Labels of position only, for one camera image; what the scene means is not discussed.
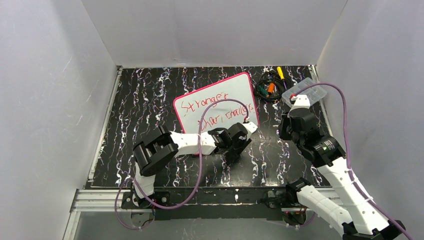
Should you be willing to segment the pink framed whiteboard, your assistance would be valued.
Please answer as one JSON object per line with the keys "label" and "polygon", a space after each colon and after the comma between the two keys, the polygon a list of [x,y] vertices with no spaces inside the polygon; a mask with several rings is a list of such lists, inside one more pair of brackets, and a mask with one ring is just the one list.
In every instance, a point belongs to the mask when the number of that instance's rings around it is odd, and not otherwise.
{"label": "pink framed whiteboard", "polygon": [[251,78],[242,72],[174,99],[173,107],[182,134],[201,134],[236,123],[253,122],[259,116]]}

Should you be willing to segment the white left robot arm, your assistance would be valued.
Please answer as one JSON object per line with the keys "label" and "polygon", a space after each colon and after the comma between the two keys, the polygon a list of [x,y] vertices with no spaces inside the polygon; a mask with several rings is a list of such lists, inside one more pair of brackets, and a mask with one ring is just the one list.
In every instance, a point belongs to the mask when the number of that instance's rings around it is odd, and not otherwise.
{"label": "white left robot arm", "polygon": [[136,162],[134,181],[141,189],[135,189],[138,198],[154,193],[155,176],[171,161],[182,155],[240,155],[250,144],[258,126],[249,121],[237,122],[229,128],[215,128],[200,134],[177,133],[159,127],[133,147]]}

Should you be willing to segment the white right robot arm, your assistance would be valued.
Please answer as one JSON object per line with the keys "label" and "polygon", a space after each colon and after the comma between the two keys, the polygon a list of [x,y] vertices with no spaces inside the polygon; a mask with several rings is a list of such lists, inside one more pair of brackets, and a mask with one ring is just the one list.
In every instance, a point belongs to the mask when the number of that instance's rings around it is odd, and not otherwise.
{"label": "white right robot arm", "polygon": [[300,177],[286,184],[286,199],[301,204],[322,217],[344,240],[394,240],[406,230],[400,220],[390,219],[377,209],[353,171],[338,141],[321,134],[315,115],[296,108],[281,116],[282,140],[291,140],[301,155],[328,180],[342,205],[320,193]]}

